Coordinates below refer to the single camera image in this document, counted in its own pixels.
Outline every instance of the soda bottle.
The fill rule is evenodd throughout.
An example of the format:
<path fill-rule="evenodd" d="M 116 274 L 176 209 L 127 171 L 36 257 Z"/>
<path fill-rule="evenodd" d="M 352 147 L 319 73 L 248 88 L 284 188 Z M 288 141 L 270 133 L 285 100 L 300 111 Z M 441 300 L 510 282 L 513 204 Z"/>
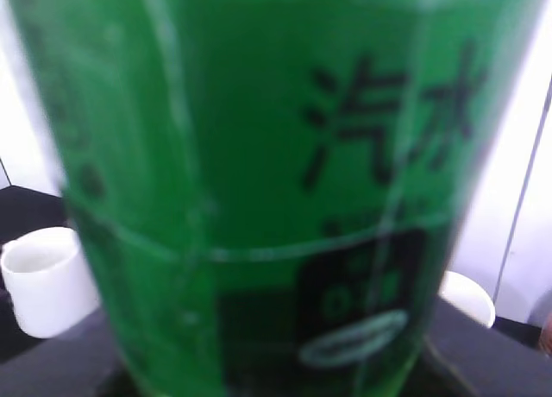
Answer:
<path fill-rule="evenodd" d="M 541 0 L 9 0 L 146 395 L 394 396 Z"/>

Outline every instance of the green bottle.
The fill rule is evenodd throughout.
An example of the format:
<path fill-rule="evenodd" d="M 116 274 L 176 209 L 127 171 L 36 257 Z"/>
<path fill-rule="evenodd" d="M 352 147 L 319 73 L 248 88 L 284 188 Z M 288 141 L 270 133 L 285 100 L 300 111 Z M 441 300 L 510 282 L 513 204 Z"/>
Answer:
<path fill-rule="evenodd" d="M 9 0 L 145 395 L 393 397 L 542 0 Z"/>

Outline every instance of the white mug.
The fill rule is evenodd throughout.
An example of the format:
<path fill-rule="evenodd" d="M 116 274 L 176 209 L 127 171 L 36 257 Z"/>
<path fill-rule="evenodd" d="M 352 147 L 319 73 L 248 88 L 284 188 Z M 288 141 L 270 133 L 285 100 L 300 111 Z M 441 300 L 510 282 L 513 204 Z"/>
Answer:
<path fill-rule="evenodd" d="M 4 244 L 0 268 L 17 323 L 32 337 L 55 337 L 99 307 L 74 230 L 51 227 Z"/>

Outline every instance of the white ceramic cup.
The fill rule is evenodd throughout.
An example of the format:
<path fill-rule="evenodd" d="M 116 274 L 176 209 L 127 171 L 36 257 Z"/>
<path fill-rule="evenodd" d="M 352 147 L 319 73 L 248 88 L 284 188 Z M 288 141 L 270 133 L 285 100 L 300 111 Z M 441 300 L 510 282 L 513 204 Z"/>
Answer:
<path fill-rule="evenodd" d="M 488 293 L 463 274 L 446 271 L 439 295 L 471 319 L 491 328 L 496 318 L 494 304 Z"/>
<path fill-rule="evenodd" d="M 74 230 L 51 227 L 4 244 L 0 268 L 17 323 L 32 337 L 55 337 L 99 307 Z"/>

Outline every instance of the black table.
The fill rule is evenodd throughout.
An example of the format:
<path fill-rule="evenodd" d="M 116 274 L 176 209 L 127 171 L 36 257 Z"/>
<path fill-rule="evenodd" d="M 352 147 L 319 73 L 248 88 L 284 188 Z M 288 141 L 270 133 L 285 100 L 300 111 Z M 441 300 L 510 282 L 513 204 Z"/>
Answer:
<path fill-rule="evenodd" d="M 59 198 L 15 186 L 0 191 L 0 212 L 0 243 L 66 223 Z M 552 363 L 530 348 L 539 330 L 502 318 L 495 328 L 486 330 L 438 300 L 423 354 L 402 397 L 552 395 Z M 59 337 L 40 341 L 19 330 L 7 298 L 0 297 L 0 396 L 137 395 L 101 311 Z"/>

